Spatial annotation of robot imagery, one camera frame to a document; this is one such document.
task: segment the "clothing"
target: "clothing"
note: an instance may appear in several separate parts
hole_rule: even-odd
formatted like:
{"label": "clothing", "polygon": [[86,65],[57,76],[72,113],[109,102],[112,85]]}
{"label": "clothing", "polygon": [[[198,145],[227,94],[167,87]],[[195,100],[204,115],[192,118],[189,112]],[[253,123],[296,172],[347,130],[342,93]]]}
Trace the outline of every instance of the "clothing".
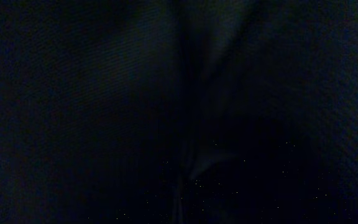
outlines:
{"label": "clothing", "polygon": [[358,2],[0,2],[0,223],[85,222],[225,128],[306,139],[358,211]]}

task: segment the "textured fabric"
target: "textured fabric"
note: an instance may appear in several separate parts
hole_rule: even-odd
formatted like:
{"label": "textured fabric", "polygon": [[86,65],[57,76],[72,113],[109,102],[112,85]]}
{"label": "textured fabric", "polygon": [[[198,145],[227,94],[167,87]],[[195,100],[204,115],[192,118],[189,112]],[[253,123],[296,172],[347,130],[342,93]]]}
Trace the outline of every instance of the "textured fabric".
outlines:
{"label": "textured fabric", "polygon": [[233,116],[307,139],[358,211],[358,2],[0,1],[0,223],[113,222]]}

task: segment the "dark surface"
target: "dark surface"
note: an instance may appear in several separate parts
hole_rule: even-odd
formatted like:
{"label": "dark surface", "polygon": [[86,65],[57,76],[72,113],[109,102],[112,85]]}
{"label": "dark surface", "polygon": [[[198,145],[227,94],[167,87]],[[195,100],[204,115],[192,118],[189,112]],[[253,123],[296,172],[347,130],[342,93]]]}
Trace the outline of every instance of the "dark surface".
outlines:
{"label": "dark surface", "polygon": [[156,223],[187,138],[246,160],[190,215],[358,222],[358,2],[0,1],[0,223]]}

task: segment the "dark cloth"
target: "dark cloth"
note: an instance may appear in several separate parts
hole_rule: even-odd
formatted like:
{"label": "dark cloth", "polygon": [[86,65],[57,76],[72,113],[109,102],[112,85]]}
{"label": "dark cloth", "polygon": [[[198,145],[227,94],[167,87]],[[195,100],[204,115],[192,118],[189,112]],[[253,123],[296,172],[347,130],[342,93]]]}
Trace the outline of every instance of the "dark cloth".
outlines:
{"label": "dark cloth", "polygon": [[191,128],[300,139],[358,218],[358,2],[0,1],[0,223],[123,223]]}

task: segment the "dark fabric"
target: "dark fabric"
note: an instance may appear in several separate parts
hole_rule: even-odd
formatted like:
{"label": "dark fabric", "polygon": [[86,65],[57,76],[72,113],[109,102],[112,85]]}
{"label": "dark fabric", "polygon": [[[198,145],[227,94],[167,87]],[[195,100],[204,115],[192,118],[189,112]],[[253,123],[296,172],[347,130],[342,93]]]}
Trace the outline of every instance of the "dark fabric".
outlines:
{"label": "dark fabric", "polygon": [[304,139],[358,215],[358,2],[0,1],[0,223],[120,223],[191,127]]}

